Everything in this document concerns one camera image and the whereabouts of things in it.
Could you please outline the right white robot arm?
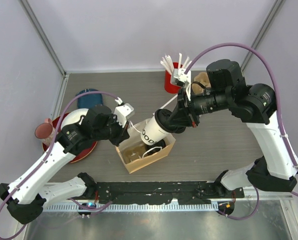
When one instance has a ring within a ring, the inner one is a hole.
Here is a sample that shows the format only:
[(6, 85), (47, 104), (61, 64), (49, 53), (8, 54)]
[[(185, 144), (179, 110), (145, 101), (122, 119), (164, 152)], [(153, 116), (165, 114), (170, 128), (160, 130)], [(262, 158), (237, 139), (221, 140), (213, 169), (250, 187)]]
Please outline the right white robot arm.
[(263, 156), (247, 167), (225, 170), (215, 180), (212, 194), (227, 197), (233, 190), (254, 186), (267, 192), (292, 192), (297, 184), (298, 158), (290, 156), (278, 125), (276, 94), (270, 86), (247, 85), (236, 61), (221, 59), (207, 66), (210, 87), (204, 94), (178, 93), (175, 109), (166, 121), (172, 130), (196, 127), (199, 117), (229, 110), (255, 136)]

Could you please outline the brown paper bag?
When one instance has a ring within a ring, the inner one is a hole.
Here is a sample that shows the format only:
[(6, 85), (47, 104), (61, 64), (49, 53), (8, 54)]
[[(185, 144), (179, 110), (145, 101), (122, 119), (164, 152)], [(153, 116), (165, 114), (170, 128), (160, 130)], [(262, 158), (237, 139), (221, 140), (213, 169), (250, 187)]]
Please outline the brown paper bag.
[(117, 154), (130, 174), (168, 156), (175, 144), (175, 138), (168, 134), (163, 138), (162, 146), (146, 146), (141, 140), (139, 131), (148, 122), (149, 119), (146, 119), (130, 127), (128, 129), (130, 138), (116, 147)]

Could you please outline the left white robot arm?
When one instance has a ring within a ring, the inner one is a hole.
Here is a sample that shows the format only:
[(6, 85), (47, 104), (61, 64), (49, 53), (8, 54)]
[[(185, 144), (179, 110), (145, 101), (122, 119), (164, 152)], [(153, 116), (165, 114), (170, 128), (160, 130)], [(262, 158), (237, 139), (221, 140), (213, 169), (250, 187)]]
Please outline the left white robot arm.
[(45, 184), (93, 143), (109, 140), (118, 146), (128, 139), (128, 120), (133, 115), (134, 108), (123, 103), (114, 111), (104, 105), (77, 109), (59, 120), (60, 131), (55, 143), (17, 180), (0, 184), (0, 198), (10, 215), (25, 225), (57, 202), (79, 196), (91, 199), (96, 192), (96, 182), (85, 172), (63, 183)]

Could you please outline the white paper cup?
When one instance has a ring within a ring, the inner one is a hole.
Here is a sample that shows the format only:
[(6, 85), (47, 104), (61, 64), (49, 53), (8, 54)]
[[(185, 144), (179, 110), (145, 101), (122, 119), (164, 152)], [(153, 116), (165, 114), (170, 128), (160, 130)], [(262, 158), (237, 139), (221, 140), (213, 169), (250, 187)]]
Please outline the white paper cup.
[(153, 145), (145, 145), (145, 153), (142, 155), (142, 158), (153, 155), (165, 147), (166, 143), (164, 140), (160, 140)]
[(161, 129), (157, 122), (155, 121), (154, 115), (153, 117), (149, 120), (145, 128), (142, 130), (141, 133), (141, 140), (146, 144), (146, 145), (153, 145), (157, 143), (158, 141), (162, 140), (166, 135), (171, 134), (163, 129)]

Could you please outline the brown cardboard cup carrier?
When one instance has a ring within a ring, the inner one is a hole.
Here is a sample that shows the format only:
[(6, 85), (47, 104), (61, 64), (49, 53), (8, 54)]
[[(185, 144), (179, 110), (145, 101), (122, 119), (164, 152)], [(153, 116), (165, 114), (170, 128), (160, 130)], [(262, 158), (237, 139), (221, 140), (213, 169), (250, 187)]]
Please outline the brown cardboard cup carrier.
[(145, 151), (146, 151), (145, 146), (142, 146), (142, 145), (126, 148), (125, 150), (122, 151), (122, 157), (123, 157), (124, 163), (129, 164), (132, 161), (141, 159)]

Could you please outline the white straw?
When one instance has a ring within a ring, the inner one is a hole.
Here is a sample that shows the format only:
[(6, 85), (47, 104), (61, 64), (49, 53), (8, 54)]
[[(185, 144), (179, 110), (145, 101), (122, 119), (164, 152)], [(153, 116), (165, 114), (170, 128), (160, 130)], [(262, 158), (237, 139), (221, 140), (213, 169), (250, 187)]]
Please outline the white straw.
[(164, 105), (160, 107), (160, 109), (164, 109), (167, 105), (169, 105), (173, 100), (177, 99), (177, 95), (174, 95), (170, 100), (168, 100)]

